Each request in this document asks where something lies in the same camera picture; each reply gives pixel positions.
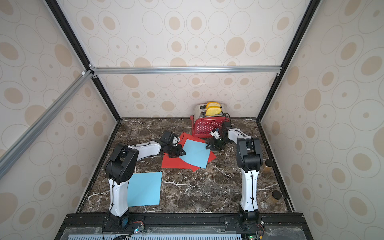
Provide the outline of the light blue paper sheet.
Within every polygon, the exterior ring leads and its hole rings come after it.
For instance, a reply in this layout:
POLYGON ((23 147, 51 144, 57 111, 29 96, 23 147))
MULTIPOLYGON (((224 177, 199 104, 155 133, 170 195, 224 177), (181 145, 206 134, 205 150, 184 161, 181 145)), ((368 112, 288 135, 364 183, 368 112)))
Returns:
POLYGON ((160 203, 162 172, 135 173, 129 180, 129 207, 152 206, 160 203))

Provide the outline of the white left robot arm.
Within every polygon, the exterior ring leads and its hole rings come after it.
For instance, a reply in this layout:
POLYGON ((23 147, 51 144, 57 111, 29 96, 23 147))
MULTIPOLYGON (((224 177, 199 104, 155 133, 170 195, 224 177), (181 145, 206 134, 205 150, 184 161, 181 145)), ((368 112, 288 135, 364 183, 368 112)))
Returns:
POLYGON ((105 166, 110 185, 111 201, 108 218, 120 229, 129 225, 127 202, 128 183, 133 176, 137 161, 151 156, 167 154, 170 158, 186 155, 181 144, 150 141, 139 145, 119 143, 105 166))

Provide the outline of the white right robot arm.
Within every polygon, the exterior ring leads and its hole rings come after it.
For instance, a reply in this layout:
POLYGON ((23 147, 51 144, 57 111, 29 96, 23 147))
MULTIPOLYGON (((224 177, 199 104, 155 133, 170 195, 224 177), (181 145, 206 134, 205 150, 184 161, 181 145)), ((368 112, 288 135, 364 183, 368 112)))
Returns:
POLYGON ((225 145, 233 142, 236 146, 237 165, 242 174, 242 198, 240 201, 239 221, 257 221, 259 208, 257 203, 257 180, 263 164, 263 153, 259 138, 253 138, 240 129, 218 129, 211 132, 212 138, 207 142, 208 150, 223 150, 225 145))

